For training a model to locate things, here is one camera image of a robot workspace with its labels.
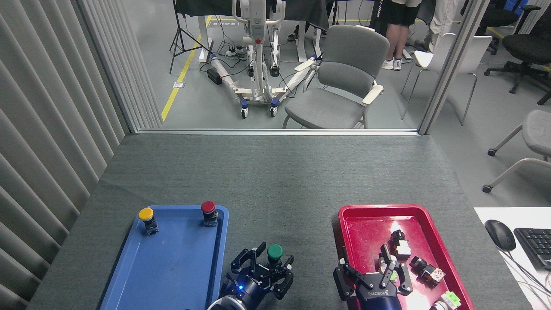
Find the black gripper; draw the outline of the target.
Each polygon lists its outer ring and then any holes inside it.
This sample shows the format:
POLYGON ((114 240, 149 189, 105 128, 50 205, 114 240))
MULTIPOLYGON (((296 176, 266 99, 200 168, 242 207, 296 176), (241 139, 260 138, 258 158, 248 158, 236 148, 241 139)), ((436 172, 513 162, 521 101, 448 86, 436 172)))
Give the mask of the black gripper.
POLYGON ((275 259, 268 255, 270 269, 256 269, 256 259, 266 247, 267 243, 262 242, 255 249, 245 248, 230 264, 231 271, 227 273, 219 294, 225 310, 256 310, 269 294, 282 300, 291 288, 293 255, 285 263, 281 262, 281 257, 275 259), (250 263, 249 268, 242 268, 246 261, 250 263))
POLYGON ((408 296, 413 292, 408 268, 390 253, 387 244, 383 244, 380 250, 380 273, 362 274, 350 264, 346 247, 341 247, 342 257, 333 271, 333 278, 342 301, 356 294, 361 310, 402 309, 397 294, 408 296), (394 271, 400 280, 398 288, 391 283, 394 271))

